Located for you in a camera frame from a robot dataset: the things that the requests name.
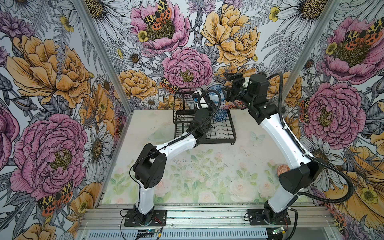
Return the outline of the dark blue patterned bowl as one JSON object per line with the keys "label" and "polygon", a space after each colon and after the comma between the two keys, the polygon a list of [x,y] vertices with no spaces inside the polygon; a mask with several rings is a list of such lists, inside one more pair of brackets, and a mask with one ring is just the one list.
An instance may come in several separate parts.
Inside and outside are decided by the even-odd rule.
{"label": "dark blue patterned bowl", "polygon": [[225,109],[219,109],[213,119],[216,122],[223,122],[227,119],[227,117],[228,117],[228,112]]}

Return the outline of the red patterned ceramic bowl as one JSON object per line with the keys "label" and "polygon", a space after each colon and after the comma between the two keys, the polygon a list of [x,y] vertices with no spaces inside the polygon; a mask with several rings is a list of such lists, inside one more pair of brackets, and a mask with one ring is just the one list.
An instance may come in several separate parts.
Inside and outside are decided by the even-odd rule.
{"label": "red patterned ceramic bowl", "polygon": [[286,172],[288,172],[290,170],[291,170],[290,167],[288,165],[286,165],[286,164],[279,165],[277,167],[277,175],[279,177],[281,174],[286,173]]}

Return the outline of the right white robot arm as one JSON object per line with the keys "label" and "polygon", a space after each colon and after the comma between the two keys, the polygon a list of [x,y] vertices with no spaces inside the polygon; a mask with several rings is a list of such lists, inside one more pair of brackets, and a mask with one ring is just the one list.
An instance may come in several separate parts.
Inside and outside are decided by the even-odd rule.
{"label": "right white robot arm", "polygon": [[288,208],[305,193],[319,175],[322,167],[310,160],[312,156],[299,142],[281,115],[281,105],[267,99],[269,78],[263,74],[253,74],[245,78],[243,74],[224,74],[231,87],[223,90],[226,101],[239,100],[245,104],[249,114],[271,136],[282,152],[289,170],[279,176],[279,186],[275,194],[264,204],[260,218],[273,225],[287,215]]}

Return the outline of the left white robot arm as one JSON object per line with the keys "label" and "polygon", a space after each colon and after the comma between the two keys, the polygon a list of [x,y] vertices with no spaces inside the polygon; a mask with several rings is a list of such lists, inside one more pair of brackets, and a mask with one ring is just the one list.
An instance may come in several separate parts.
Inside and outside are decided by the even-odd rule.
{"label": "left white robot arm", "polygon": [[207,138],[207,133],[212,128],[211,121],[219,109],[214,101],[201,97],[198,99],[194,118],[183,134],[161,145],[146,144],[143,147],[132,166],[133,180],[139,187],[138,201],[134,205],[134,220],[144,226],[151,222],[155,209],[155,187],[164,176],[167,161],[200,145]]}

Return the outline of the black metal dish rack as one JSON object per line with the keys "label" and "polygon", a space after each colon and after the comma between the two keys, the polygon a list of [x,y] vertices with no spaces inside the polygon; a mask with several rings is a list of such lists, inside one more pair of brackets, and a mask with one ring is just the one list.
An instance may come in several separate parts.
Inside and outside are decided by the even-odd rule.
{"label": "black metal dish rack", "polygon": [[[224,105],[225,96],[223,94],[222,86],[215,85],[209,88],[212,90],[205,95],[205,100],[214,100],[219,102],[219,107]],[[196,90],[203,89],[182,89],[174,94],[174,106],[173,106],[173,122],[175,124],[175,138],[180,137],[187,131],[189,126],[194,122],[194,117],[198,109],[192,99],[192,93]],[[206,138],[201,141],[201,144],[234,144],[236,142],[236,132],[232,120],[232,116],[229,110],[228,117],[223,122],[216,122],[211,119],[209,129],[206,131]]]}

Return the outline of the green circuit board left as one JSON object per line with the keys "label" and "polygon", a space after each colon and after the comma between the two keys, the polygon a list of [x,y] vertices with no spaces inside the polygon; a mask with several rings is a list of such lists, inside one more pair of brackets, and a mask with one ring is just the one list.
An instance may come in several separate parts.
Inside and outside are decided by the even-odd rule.
{"label": "green circuit board left", "polygon": [[140,238],[153,238],[156,235],[156,231],[154,229],[144,229],[138,230],[136,235],[136,240]]}

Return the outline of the green circuit board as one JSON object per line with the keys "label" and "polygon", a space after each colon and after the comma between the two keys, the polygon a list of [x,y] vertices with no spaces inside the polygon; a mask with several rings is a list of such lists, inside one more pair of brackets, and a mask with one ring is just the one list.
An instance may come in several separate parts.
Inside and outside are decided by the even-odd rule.
{"label": "green circuit board", "polygon": [[156,231],[154,229],[144,229],[138,230],[136,235],[136,240],[140,238],[153,238],[156,235]]}
{"label": "green circuit board", "polygon": [[280,235],[280,234],[284,234],[285,232],[286,231],[285,231],[284,227],[279,227],[279,228],[272,230],[271,235]]}

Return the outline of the green circuit board right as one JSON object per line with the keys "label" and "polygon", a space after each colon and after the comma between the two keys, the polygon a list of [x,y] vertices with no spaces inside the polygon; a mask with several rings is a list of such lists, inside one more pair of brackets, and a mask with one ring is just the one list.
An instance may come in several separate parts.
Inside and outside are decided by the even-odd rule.
{"label": "green circuit board right", "polygon": [[279,228],[272,230],[271,235],[280,235],[280,234],[284,234],[285,232],[286,231],[285,231],[284,227],[279,227]]}

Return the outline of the aluminium front rail frame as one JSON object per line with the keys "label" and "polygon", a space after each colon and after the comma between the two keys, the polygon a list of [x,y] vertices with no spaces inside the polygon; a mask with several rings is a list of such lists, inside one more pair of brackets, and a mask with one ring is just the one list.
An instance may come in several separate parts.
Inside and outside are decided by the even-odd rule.
{"label": "aluminium front rail frame", "polygon": [[[294,240],[341,240],[331,214],[326,207],[312,200],[296,202],[288,211],[291,224],[251,226],[246,219],[248,209],[263,209],[264,203],[170,203],[158,204],[155,210],[167,210],[164,227],[125,227],[124,215],[133,202],[122,199],[107,203],[101,197],[94,209],[87,210],[80,224],[78,240],[134,240],[138,230],[162,232],[162,240],[284,240],[292,230]],[[284,227],[285,233],[271,235]]]}

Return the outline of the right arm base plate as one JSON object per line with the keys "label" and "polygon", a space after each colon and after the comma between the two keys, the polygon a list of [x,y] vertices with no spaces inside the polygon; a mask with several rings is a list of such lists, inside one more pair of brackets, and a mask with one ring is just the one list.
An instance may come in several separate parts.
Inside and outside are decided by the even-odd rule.
{"label": "right arm base plate", "polygon": [[275,213],[269,209],[248,209],[246,219],[251,226],[287,226],[292,223],[287,210]]}

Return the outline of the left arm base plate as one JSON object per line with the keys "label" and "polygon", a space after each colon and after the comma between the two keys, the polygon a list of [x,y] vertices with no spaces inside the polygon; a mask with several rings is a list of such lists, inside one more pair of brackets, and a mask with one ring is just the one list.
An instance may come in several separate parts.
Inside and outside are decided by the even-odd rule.
{"label": "left arm base plate", "polygon": [[167,210],[151,210],[143,215],[138,210],[128,209],[124,215],[125,227],[164,227],[167,222]]}

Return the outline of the aluminium corner post right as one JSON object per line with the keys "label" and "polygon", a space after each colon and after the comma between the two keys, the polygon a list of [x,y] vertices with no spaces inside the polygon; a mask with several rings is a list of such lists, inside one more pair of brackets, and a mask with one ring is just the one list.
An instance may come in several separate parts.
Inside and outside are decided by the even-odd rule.
{"label": "aluminium corner post right", "polygon": [[325,31],[326,27],[329,25],[331,18],[336,12],[340,1],[328,1],[323,13],[320,15],[318,22],[314,26],[314,30],[309,34],[308,40],[303,47],[303,50],[300,52],[300,55],[290,72],[289,77],[287,78],[286,83],[283,85],[284,81],[281,80],[280,86],[283,87],[279,91],[279,105],[281,105],[282,101],[288,96],[290,93],[290,89],[293,87],[296,79],[298,78],[303,65],[306,60],[309,58],[315,44],[320,39],[322,33]]}

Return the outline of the aluminium corner post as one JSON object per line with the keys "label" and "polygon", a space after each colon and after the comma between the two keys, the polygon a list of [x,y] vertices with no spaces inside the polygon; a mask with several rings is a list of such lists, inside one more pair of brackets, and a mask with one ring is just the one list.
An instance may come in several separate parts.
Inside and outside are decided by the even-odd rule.
{"label": "aluminium corner post", "polygon": [[318,22],[314,26],[314,30],[309,34],[308,40],[303,47],[303,50],[300,52],[300,55],[290,72],[289,77],[287,78],[286,83],[283,85],[284,81],[281,80],[280,86],[283,87],[279,91],[279,105],[281,105],[282,101],[288,96],[290,93],[290,89],[293,87],[296,79],[298,78],[303,65],[306,60],[309,58],[315,44],[320,39],[322,33],[325,31],[326,27],[329,25],[331,18],[336,12],[340,1],[328,1],[323,13],[320,15]]}
{"label": "aluminium corner post", "polygon": [[126,93],[122,87],[122,84],[120,83],[120,80],[118,79],[118,74],[116,73],[115,68],[111,62],[111,59],[108,56],[103,40],[100,34],[97,33],[96,25],[92,20],[92,16],[88,10],[86,2],[74,1],[74,6],[75,6],[75,9],[78,11],[78,14],[80,15],[80,19],[86,29],[88,36],[90,37],[90,40],[92,41],[96,51],[98,52],[100,59],[103,62],[103,66],[105,67],[107,74],[109,75],[117,91],[118,96],[120,97],[120,100],[124,106],[124,109],[126,110],[128,116],[131,117],[133,115],[134,110],[131,107],[131,104],[126,96]]}

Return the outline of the aluminium corner post left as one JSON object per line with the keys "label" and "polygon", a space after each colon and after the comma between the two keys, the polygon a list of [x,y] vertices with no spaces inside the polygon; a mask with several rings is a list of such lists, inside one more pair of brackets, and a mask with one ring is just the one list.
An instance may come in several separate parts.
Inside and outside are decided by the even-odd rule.
{"label": "aluminium corner post left", "polygon": [[96,25],[92,20],[92,16],[88,10],[86,2],[74,1],[74,6],[75,6],[75,9],[78,11],[78,14],[80,15],[80,19],[86,29],[88,36],[90,37],[90,40],[92,41],[96,51],[98,52],[100,59],[103,62],[103,66],[105,67],[107,74],[109,75],[117,91],[118,96],[120,97],[120,100],[124,106],[124,109],[126,110],[128,116],[131,117],[133,115],[134,110],[131,107],[131,104],[126,96],[126,93],[122,87],[122,84],[120,83],[120,80],[118,79],[118,74],[116,73],[115,68],[111,62],[111,59],[108,56],[103,40],[100,34],[97,33]]}

